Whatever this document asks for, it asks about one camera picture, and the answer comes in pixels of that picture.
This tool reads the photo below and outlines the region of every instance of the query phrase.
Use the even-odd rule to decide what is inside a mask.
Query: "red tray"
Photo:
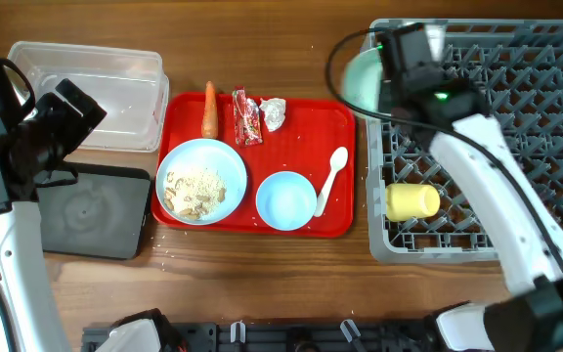
[[[260,97],[252,97],[258,104]],[[285,122],[269,132],[262,122],[264,143],[238,147],[234,136],[232,96],[217,95],[219,140],[234,148],[246,166],[247,188],[238,208],[218,223],[193,226],[175,220],[162,209],[157,197],[152,200],[152,213],[164,225],[180,229],[295,235],[333,238],[343,235],[353,220],[356,124],[353,114],[332,101],[286,99]],[[184,93],[168,105],[157,165],[180,144],[201,137],[201,118],[205,95]],[[255,207],[255,194],[268,176],[278,171],[294,171],[305,176],[317,191],[329,173],[329,159],[338,147],[349,150],[349,162],[335,178],[325,214],[312,218],[295,231],[278,231],[264,223]]]

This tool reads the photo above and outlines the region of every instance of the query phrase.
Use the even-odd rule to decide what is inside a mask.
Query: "spoon handle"
[[[327,176],[323,189],[317,198],[317,209],[314,211],[315,217],[320,217],[325,211],[325,205],[327,204],[329,192],[331,192],[331,186],[333,185],[333,179],[336,177],[336,173],[338,173],[338,171],[331,170],[331,172],[329,172],[329,176]]]

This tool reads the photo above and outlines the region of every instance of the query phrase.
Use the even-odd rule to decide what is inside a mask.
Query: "small blue bowl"
[[[282,171],[267,177],[255,196],[258,214],[270,227],[296,230],[307,224],[317,209],[317,193],[308,179]]]

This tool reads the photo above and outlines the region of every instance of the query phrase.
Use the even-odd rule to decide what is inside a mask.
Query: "dish rack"
[[[446,28],[442,66],[472,79],[499,120],[505,140],[551,214],[563,226],[563,21],[377,20]],[[375,45],[371,33],[363,51]],[[398,126],[368,121],[367,207],[370,251],[382,262],[459,263],[497,253],[465,196],[433,158]],[[441,207],[430,218],[390,222],[388,184],[431,184]]]

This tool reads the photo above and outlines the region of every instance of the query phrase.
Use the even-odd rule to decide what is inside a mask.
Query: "red wrapper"
[[[240,147],[262,143],[260,130],[260,109],[253,99],[248,99],[244,88],[237,88],[232,93],[234,98],[234,132],[236,144]]]

